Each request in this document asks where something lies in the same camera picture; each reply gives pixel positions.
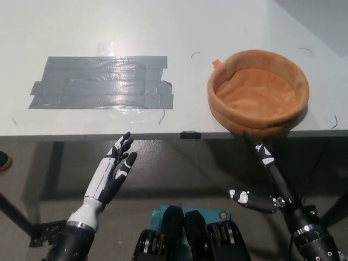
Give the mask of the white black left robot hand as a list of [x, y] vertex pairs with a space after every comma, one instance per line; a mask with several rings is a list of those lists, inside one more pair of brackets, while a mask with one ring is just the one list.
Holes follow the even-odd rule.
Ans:
[[70, 215], [67, 225], [97, 232], [98, 216], [118, 193], [137, 158], [127, 153], [134, 139], [127, 132], [114, 143], [100, 161], [84, 194], [82, 205]]

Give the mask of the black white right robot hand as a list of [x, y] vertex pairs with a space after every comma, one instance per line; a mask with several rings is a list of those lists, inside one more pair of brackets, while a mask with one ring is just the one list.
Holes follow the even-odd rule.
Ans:
[[243, 137], [270, 177], [274, 194], [261, 196], [250, 191], [231, 189], [229, 191], [230, 199], [243, 207], [262, 213], [271, 214], [280, 210], [291, 234], [297, 233], [306, 226], [310, 229], [315, 218], [305, 210], [294, 186], [278, 166], [276, 157], [268, 150], [264, 142], [256, 140], [246, 132]]

